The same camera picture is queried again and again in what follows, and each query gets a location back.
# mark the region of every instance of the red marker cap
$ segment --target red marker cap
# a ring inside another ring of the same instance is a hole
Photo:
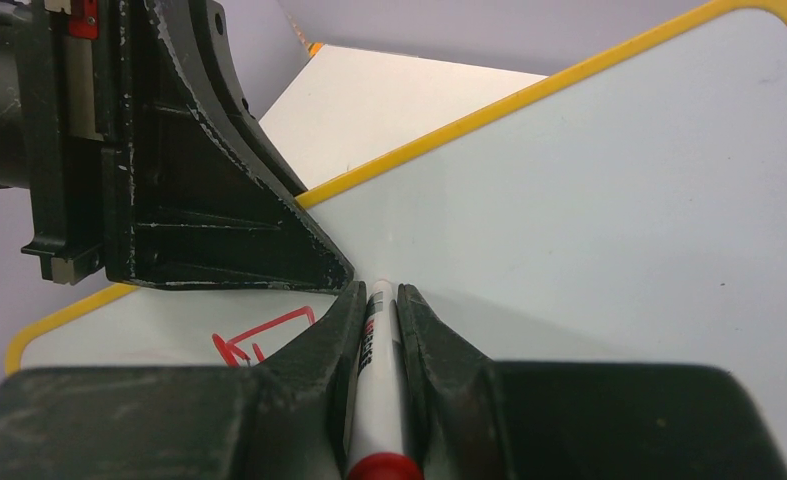
[[[374,453],[355,464],[348,480],[423,480],[419,466],[398,453]]]

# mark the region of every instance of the red drawing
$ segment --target red drawing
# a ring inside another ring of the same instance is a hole
[[[313,316],[313,309],[309,306],[304,306],[302,308],[298,308],[293,310],[292,312],[285,313],[280,317],[276,318],[275,320],[270,320],[262,325],[258,325],[257,327],[247,330],[240,335],[228,340],[227,342],[222,339],[218,334],[214,333],[211,338],[213,339],[213,345],[216,347],[216,351],[222,356],[222,359],[225,360],[225,364],[229,367],[239,367],[240,362],[237,361],[237,358],[245,360],[246,365],[251,365],[252,359],[249,355],[244,352],[240,347],[237,346],[239,342],[257,335],[261,332],[265,332],[270,328],[277,327],[282,323],[292,320],[297,317],[301,317],[302,315],[307,315],[308,317],[308,325],[313,325],[316,322],[316,319]],[[261,351],[260,347],[257,343],[252,343],[252,351],[255,354],[255,358],[257,358],[258,363],[264,361],[266,357],[263,356],[263,352]]]

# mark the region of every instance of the white surface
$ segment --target white surface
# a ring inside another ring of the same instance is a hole
[[[261,126],[313,188],[542,78],[326,45]]]
[[[320,320],[333,296],[299,292],[165,292],[140,289],[28,344],[23,367],[49,365],[225,365],[211,336],[226,341],[297,308]],[[289,320],[238,346],[257,363],[308,327]]]
[[[716,365],[787,456],[787,28],[738,10],[312,209],[494,358]]]

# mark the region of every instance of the marker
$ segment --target marker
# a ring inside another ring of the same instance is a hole
[[[372,287],[358,351],[348,480],[422,480],[413,456],[408,380],[393,285]]]

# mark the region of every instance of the yellow border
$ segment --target yellow border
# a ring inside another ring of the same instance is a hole
[[[552,75],[539,83],[511,94],[477,112],[435,130],[411,143],[382,155],[369,163],[349,171],[296,198],[299,205],[310,208],[352,187],[375,178],[420,155],[456,138],[481,128],[499,118],[526,107],[544,97],[576,84],[650,48],[672,39],[688,30],[707,23],[738,8],[758,8],[779,17],[787,25],[787,0],[715,0],[654,28],[622,45],[592,57],[584,62]],[[22,352],[33,339],[61,325],[104,306],[135,290],[127,285],[114,285],[85,298],[55,314],[29,325],[11,341],[5,355],[7,374],[19,370]]]
[[[13,340],[10,341],[10,345],[7,346],[7,352],[4,354],[4,373],[10,375],[19,370],[19,366],[22,363],[22,352],[25,351],[25,347],[35,338],[61,325],[66,325],[72,320],[84,316],[99,307],[103,307],[118,298],[124,297],[136,289],[137,287],[123,285],[121,283],[111,285],[100,292],[94,293],[59,312],[52,313],[48,317],[23,328],[13,337]]]
[[[311,44],[311,48],[308,49],[308,52],[311,54],[311,58],[313,58],[314,55],[319,53],[319,50],[322,48],[323,45],[324,44],[319,42]]]

